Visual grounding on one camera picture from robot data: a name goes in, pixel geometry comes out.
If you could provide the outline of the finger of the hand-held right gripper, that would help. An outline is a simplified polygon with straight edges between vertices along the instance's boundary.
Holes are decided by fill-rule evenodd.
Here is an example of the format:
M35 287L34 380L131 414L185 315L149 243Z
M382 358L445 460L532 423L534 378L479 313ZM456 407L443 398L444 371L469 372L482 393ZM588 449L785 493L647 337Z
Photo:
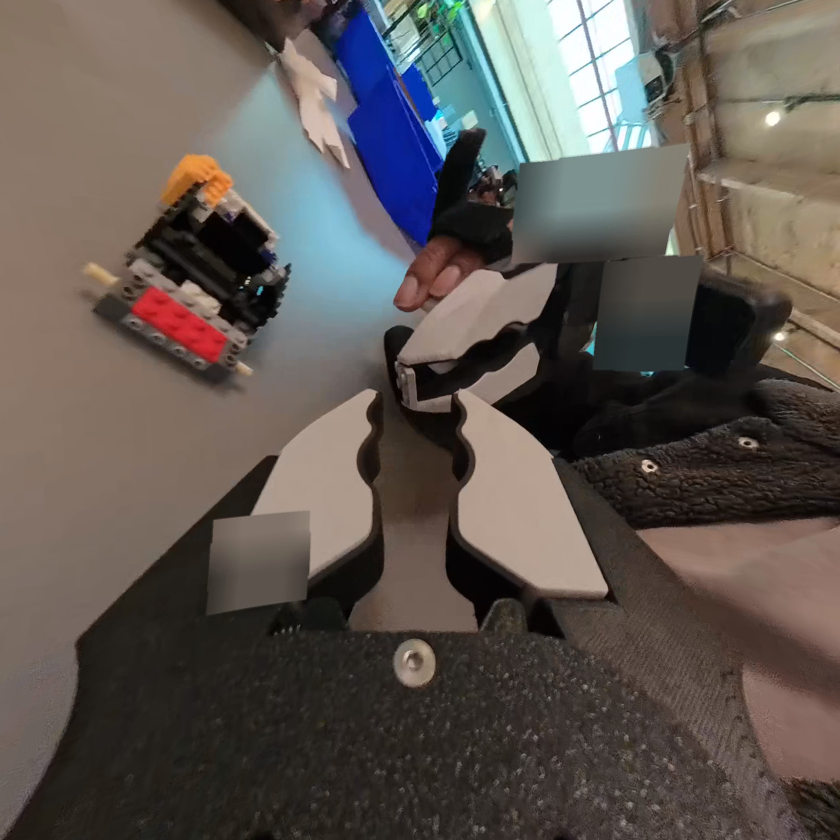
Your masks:
M487 364L460 365L446 374L433 374L421 389L419 372L415 371L415 411L449 413L452 395L465 391L495 406L530 383L538 374L541 362L535 343L524 343L509 360L497 359L500 365L492 370Z
M489 269L473 272L426 314L397 360L402 365L457 361L508 326L530 324L544 309L557 274L556 264L541 264L510 279Z

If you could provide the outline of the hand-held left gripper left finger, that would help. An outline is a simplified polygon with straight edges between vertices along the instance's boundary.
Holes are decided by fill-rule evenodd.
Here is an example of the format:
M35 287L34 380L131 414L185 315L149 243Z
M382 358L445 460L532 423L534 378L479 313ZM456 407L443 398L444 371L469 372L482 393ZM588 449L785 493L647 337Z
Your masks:
M367 389L305 427L279 453L253 515L309 514L308 597L349 617L384 570L381 469L383 398Z

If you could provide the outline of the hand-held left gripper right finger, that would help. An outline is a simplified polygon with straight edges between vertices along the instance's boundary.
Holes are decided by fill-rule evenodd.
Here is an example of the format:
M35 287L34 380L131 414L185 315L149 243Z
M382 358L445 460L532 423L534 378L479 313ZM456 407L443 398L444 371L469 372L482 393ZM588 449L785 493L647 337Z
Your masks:
M606 600L610 585L550 451L471 392L453 405L458 493L446 574L476 622L501 601L519 604L527 624L553 624L551 602Z

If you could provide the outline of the toy brick car model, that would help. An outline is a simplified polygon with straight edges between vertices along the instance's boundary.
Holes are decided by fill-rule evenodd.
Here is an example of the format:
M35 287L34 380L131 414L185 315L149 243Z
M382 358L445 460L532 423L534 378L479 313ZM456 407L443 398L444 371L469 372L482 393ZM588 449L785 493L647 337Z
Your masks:
M94 312L205 381L223 383L252 374L243 355L285 296L291 265L280 263L278 242L214 158L188 154L122 267L89 262L83 271L106 289Z

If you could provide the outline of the grey desk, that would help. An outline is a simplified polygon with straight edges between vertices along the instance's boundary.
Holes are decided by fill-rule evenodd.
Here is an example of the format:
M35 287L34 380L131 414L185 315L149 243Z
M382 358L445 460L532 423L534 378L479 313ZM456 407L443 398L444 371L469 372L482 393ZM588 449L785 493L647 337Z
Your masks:
M381 387L413 259L348 137L319 153L219 2L1 3L2 834L46 770L80 635L264 456ZM226 388L92 312L184 154L279 235L278 315Z

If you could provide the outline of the person's right hand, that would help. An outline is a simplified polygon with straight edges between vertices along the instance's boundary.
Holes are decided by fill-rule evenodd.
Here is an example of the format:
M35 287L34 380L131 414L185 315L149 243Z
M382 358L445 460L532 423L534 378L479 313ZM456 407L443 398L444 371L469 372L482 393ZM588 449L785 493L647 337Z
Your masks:
M430 238L407 268L393 303L401 312L427 311L487 263L457 239Z

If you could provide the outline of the person's dark fleece jacket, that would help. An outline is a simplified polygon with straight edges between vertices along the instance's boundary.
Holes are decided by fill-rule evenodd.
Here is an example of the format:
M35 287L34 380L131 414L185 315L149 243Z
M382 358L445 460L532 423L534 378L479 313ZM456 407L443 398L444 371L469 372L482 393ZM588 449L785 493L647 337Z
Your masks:
M786 780L751 723L734 646L638 531L838 518L838 394L762 381L761 416L555 465L619 606L568 612L572 640L643 688L724 772L767 838L838 838L838 781Z

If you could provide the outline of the blue plastic bin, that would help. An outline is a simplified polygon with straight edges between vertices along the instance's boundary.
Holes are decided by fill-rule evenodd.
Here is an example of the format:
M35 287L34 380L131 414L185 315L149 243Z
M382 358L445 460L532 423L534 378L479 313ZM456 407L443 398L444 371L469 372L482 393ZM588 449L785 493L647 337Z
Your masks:
M356 100L348 124L374 192L393 223L424 245L443 158L364 9L352 16L334 53Z

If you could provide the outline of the torn white paper bag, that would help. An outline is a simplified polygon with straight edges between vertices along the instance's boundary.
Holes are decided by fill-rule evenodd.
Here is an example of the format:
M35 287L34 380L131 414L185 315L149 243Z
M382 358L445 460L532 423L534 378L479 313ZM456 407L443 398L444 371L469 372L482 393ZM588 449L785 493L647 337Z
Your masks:
M346 172L352 169L348 145L353 137L347 116L339 108L339 85L285 38L276 60L297 99L303 133L322 155Z

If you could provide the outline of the white ceiling device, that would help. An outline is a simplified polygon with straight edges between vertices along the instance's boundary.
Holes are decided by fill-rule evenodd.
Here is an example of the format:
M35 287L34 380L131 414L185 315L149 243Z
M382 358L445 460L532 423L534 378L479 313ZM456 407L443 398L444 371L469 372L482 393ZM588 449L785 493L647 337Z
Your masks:
M675 85L679 54L665 47L639 54L616 68L616 89L625 115L665 103Z

